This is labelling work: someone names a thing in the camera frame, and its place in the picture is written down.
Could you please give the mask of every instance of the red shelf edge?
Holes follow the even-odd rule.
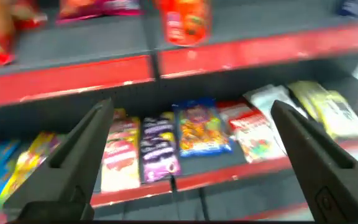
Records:
[[[340,143],[340,145],[347,151],[358,150],[358,140],[345,141]],[[245,177],[270,174],[289,168],[291,168],[291,162],[288,157],[258,163],[241,164],[188,177],[177,177],[177,188],[179,191],[197,189]]]
[[[11,73],[0,76],[0,106],[152,81],[148,55]]]
[[[162,78],[256,67],[358,51],[358,23],[327,29],[225,42],[158,54]]]
[[[92,195],[92,207],[101,207],[112,205],[114,203],[125,202],[129,200],[151,197],[154,195],[170,193],[171,185],[169,181],[161,181],[153,184],[141,185],[136,189],[120,190],[118,192],[99,193]]]

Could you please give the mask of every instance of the purple candy bag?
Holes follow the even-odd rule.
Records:
[[[103,14],[134,16],[140,14],[139,0],[102,0]]]
[[[156,119],[145,118],[143,127],[140,154],[145,181],[155,182],[170,174],[180,175],[171,113],[164,113]]]

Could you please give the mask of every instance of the store shelf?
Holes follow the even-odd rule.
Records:
[[[347,151],[358,150],[358,141],[356,140],[345,141],[340,143],[340,145]],[[258,163],[242,164],[188,177],[178,177],[177,189],[179,191],[197,189],[227,181],[271,174],[286,169],[291,169],[291,162],[287,157]]]
[[[168,44],[155,14],[151,21],[161,76],[176,78],[358,51],[358,21],[335,15],[336,3],[216,0],[211,37],[190,49]]]
[[[141,17],[56,25],[57,6],[43,11],[48,24],[20,35],[0,67],[0,105],[153,80]]]

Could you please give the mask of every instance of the gray shelf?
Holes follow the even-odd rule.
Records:
[[[57,7],[42,10],[48,24],[15,40],[15,61],[0,75],[148,54],[140,16],[106,16],[57,25]]]
[[[213,25],[205,43],[216,44],[233,40],[337,27],[358,22],[337,16],[337,0],[212,0]],[[155,30],[158,50],[175,49],[165,41],[156,10],[151,10],[150,23]]]

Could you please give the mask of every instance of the colorful gummy bag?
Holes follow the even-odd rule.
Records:
[[[173,105],[181,157],[232,152],[214,100],[204,98]]]

